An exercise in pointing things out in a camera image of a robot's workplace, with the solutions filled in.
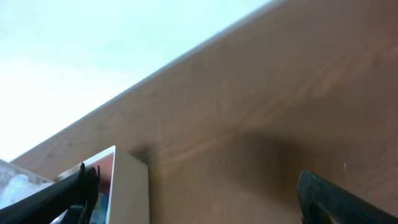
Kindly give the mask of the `white Pantene tube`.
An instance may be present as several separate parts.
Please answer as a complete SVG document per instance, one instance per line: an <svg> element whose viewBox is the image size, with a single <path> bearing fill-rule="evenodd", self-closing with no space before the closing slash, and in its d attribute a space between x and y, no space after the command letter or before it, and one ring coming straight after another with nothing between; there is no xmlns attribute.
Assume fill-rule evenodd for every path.
<svg viewBox="0 0 398 224"><path fill-rule="evenodd" d="M1 160L1 209L54 184L54 181Z"/></svg>

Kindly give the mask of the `white cardboard box pink interior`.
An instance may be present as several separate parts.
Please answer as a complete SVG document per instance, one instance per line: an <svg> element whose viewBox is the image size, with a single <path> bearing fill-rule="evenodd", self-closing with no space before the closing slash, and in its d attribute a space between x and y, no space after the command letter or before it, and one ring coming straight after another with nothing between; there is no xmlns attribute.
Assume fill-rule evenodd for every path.
<svg viewBox="0 0 398 224"><path fill-rule="evenodd" d="M148 166L111 146L83 161L100 168L98 201L90 223L149 224Z"/></svg>

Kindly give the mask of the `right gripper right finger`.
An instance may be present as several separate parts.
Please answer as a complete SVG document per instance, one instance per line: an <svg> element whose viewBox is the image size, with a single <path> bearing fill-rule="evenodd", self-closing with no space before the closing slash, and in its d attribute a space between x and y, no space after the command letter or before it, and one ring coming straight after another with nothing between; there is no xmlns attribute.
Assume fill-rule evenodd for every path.
<svg viewBox="0 0 398 224"><path fill-rule="evenodd" d="M309 170L300 173L297 198L303 223L397 223L397 217Z"/></svg>

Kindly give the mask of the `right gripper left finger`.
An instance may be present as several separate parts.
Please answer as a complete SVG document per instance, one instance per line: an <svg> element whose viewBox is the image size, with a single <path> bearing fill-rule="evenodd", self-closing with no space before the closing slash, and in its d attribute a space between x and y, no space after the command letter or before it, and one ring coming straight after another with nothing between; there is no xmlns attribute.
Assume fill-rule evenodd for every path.
<svg viewBox="0 0 398 224"><path fill-rule="evenodd" d="M79 171L30 197L1 209L1 223L89 224L98 201L100 168L80 165Z"/></svg>

